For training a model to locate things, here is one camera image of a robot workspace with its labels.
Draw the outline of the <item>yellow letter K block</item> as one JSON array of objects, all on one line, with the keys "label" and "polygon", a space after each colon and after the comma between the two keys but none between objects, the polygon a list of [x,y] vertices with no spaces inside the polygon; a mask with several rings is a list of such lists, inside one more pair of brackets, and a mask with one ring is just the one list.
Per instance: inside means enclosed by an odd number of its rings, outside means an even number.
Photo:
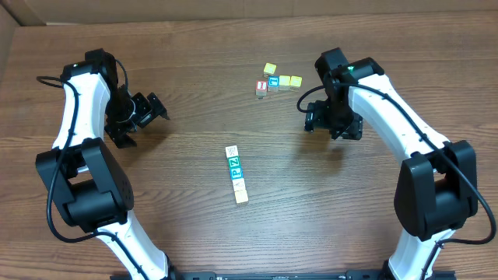
[{"label": "yellow letter K block", "polygon": [[248,203],[248,194],[246,190],[239,190],[234,192],[235,201],[238,205]]}]

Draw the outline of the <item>green letter Z block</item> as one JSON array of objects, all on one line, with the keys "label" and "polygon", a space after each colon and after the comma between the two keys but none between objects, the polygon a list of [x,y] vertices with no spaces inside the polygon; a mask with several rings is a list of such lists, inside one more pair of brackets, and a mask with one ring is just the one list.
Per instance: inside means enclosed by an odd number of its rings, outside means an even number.
[{"label": "green letter Z block", "polygon": [[241,163],[240,163],[240,157],[239,156],[232,156],[227,159],[228,166],[230,169],[233,168],[240,168]]}]

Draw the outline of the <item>white ice cream block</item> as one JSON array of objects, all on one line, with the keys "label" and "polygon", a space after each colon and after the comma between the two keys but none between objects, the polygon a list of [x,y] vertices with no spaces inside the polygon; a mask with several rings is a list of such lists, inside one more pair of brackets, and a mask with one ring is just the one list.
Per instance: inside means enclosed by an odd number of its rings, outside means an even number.
[{"label": "white ice cream block", "polygon": [[244,191],[246,189],[244,178],[234,179],[232,180],[232,183],[233,183],[233,190],[235,192]]}]

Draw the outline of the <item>blue letter P block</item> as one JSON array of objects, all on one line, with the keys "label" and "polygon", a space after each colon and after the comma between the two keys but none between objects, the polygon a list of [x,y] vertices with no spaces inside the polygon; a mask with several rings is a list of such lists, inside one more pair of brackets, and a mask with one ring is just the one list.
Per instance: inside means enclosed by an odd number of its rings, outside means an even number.
[{"label": "blue letter P block", "polygon": [[231,180],[238,180],[240,178],[243,178],[243,169],[239,167],[232,167],[230,168],[230,178]]}]

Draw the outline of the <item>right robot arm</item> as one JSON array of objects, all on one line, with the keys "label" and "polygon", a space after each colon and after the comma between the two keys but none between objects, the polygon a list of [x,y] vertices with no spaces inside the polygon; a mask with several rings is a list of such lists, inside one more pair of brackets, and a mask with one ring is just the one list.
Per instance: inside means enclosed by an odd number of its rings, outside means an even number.
[{"label": "right robot arm", "polygon": [[359,140],[369,123],[400,165],[394,208],[402,234],[383,268],[365,277],[454,279],[454,272],[434,271],[433,264],[443,242],[477,212],[475,151],[432,129],[374,59],[348,62],[335,48],[314,67],[327,98],[308,104],[305,131],[323,128],[333,139]]}]

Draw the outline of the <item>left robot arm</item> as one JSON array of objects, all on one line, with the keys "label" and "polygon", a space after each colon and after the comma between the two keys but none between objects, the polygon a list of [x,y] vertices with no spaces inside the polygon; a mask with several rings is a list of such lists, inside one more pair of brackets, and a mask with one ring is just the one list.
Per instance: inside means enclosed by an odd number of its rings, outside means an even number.
[{"label": "left robot arm", "polygon": [[131,133],[156,117],[168,117],[154,93],[132,95],[129,84],[118,83],[123,67],[97,49],[66,65],[59,77],[37,77],[65,91],[58,137],[51,150],[36,158],[47,188],[47,224],[65,243],[101,240],[126,267],[129,279],[179,279],[169,257],[138,221],[132,185],[104,143],[108,136],[119,149],[134,147]]}]

